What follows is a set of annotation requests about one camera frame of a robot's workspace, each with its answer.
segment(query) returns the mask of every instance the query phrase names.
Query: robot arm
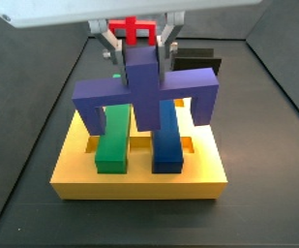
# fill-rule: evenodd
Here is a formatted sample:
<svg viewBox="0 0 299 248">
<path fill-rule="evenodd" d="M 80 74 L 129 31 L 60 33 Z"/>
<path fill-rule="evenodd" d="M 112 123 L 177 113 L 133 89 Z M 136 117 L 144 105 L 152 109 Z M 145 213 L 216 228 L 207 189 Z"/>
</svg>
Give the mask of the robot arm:
<svg viewBox="0 0 299 248">
<path fill-rule="evenodd" d="M 15 27 L 213 9 L 256 4 L 261 0 L 0 0 L 0 17 Z"/>
</svg>

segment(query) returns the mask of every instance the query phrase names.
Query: purple block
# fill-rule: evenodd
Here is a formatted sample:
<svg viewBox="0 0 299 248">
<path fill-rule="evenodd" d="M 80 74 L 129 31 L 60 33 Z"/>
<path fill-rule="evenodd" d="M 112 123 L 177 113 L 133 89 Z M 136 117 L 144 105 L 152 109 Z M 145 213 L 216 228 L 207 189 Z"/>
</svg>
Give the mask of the purple block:
<svg viewBox="0 0 299 248">
<path fill-rule="evenodd" d="M 72 92 L 72 102 L 91 136 L 105 133 L 103 106 L 129 103 L 129 90 L 120 78 L 79 81 Z"/>
<path fill-rule="evenodd" d="M 125 73 L 137 130 L 159 130 L 159 74 L 153 46 L 125 50 Z"/>
<path fill-rule="evenodd" d="M 192 97 L 191 113 L 195 126 L 208 125 L 215 106 L 219 82 L 213 71 L 193 69 L 165 73 L 160 83 L 160 100 Z"/>
</svg>

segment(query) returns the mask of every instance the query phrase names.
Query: gray wall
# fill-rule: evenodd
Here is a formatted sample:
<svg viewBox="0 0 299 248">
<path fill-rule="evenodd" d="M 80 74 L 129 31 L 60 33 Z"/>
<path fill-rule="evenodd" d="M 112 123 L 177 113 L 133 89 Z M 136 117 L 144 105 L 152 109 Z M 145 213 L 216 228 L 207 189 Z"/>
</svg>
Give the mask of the gray wall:
<svg viewBox="0 0 299 248">
<path fill-rule="evenodd" d="M 177 37 L 245 40 L 272 1 L 263 0 L 257 5 L 187 12 L 185 25 Z M 165 24 L 164 14 L 141 15 L 139 19 L 156 20 L 156 34 L 161 33 Z M 124 32 L 117 31 L 116 34 L 123 36 Z M 140 31 L 137 34 L 147 36 L 148 32 Z"/>
<path fill-rule="evenodd" d="M 81 23 L 17 30 L 0 19 L 0 211 L 85 41 Z"/>
<path fill-rule="evenodd" d="M 299 108 L 299 0 L 275 0 L 247 42 Z"/>
</svg>

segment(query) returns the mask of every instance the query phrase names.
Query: green block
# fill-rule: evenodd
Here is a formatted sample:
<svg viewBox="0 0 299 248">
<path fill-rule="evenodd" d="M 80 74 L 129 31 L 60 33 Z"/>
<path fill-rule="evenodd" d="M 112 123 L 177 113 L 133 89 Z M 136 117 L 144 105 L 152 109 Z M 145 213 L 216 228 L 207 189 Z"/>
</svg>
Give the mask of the green block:
<svg viewBox="0 0 299 248">
<path fill-rule="evenodd" d="M 97 173 L 127 172 L 127 149 L 129 135 L 129 105 L 105 108 L 105 134 L 100 136 L 95 155 Z"/>
</svg>

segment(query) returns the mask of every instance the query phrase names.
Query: black surface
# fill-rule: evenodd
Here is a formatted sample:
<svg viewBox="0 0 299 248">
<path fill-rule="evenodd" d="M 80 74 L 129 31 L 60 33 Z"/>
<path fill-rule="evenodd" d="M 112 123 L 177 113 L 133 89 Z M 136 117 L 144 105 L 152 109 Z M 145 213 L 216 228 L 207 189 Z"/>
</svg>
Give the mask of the black surface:
<svg viewBox="0 0 299 248">
<path fill-rule="evenodd" d="M 83 24 L 16 30 L 0 19 L 0 211 L 85 41 Z"/>
<path fill-rule="evenodd" d="M 229 184 L 216 201 L 61 201 L 48 184 L 73 82 L 116 72 L 89 41 L 0 219 L 0 246 L 299 247 L 299 114 L 244 42 L 179 41 L 223 58 L 212 116 Z"/>
<path fill-rule="evenodd" d="M 273 1 L 247 42 L 299 108 L 299 1 Z"/>
</svg>

